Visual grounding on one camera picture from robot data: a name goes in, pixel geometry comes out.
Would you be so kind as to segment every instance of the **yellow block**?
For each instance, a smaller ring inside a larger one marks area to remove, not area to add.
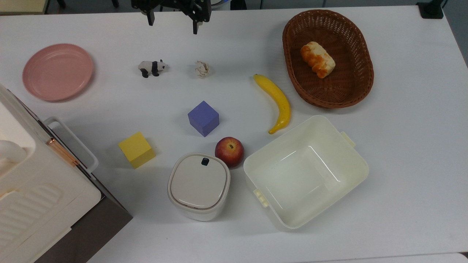
[[[118,146],[135,169],[156,156],[141,132],[121,141]]]

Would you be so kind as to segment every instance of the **apple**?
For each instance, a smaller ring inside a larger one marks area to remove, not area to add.
[[[233,168],[244,159],[244,146],[236,138],[225,137],[216,144],[214,156],[225,162],[227,167]]]

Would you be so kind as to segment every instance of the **purple cube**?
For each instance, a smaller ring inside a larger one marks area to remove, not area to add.
[[[189,112],[189,121],[199,133],[206,137],[219,125],[219,114],[205,101]]]

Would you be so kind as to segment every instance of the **bread roll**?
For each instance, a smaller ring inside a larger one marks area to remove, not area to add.
[[[321,79],[325,78],[335,68],[335,61],[317,42],[309,42],[300,49],[302,59],[312,67]]]

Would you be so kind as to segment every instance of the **white table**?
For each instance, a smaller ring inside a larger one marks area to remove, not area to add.
[[[330,8],[362,31],[375,79],[356,106],[323,110],[301,100],[288,78],[281,34],[301,9],[213,11],[192,34],[181,13],[0,17],[0,82],[38,116],[58,116],[93,151],[102,182],[134,219],[90,262],[310,262],[454,253],[468,250],[468,69],[447,20],[423,20],[414,7]],[[38,50],[73,43],[95,62],[89,87],[61,103],[23,87]],[[141,77],[143,60],[170,70]],[[213,68],[195,79],[194,62]],[[267,133],[273,101],[253,82],[264,74],[289,98],[289,126]],[[221,124],[206,138],[187,113],[205,100]],[[214,154],[225,136],[250,155],[312,115],[324,115],[357,144],[369,177],[295,233],[279,232],[232,170],[225,210],[213,222],[185,218],[167,198],[174,163]],[[133,170],[117,143],[141,131],[156,158]]]
[[[466,263],[468,259],[460,253],[417,256],[393,256],[366,259],[329,261],[327,263]]]

